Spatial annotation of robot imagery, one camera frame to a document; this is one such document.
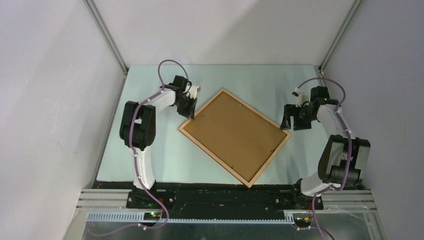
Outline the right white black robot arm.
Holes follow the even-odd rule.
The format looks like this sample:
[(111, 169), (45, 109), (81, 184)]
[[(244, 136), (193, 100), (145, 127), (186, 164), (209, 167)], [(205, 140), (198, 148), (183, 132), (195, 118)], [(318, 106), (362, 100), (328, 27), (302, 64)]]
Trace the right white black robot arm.
[(312, 122), (317, 121), (327, 135), (317, 171), (299, 179), (293, 186), (295, 192), (290, 196), (291, 204), (297, 209), (304, 209), (313, 197), (361, 184), (371, 144), (352, 131), (343, 116), (340, 102), (330, 98), (327, 87), (312, 88), (309, 99), (299, 88), (295, 88), (292, 95), (296, 102), (284, 105), (280, 130), (309, 130)]

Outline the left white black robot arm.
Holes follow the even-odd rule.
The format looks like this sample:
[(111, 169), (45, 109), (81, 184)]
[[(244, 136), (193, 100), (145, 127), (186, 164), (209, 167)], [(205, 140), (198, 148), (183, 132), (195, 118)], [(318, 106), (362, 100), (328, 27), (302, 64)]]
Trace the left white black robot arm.
[(151, 145), (156, 138), (157, 114), (167, 107), (176, 107), (179, 115), (194, 120), (197, 94), (200, 91), (199, 85), (193, 84), (186, 77), (176, 75), (173, 82), (163, 85), (146, 100), (127, 101), (124, 105), (119, 137), (133, 152), (133, 185), (143, 190), (138, 201), (145, 208), (153, 208), (158, 202), (158, 194), (150, 190), (156, 182)]

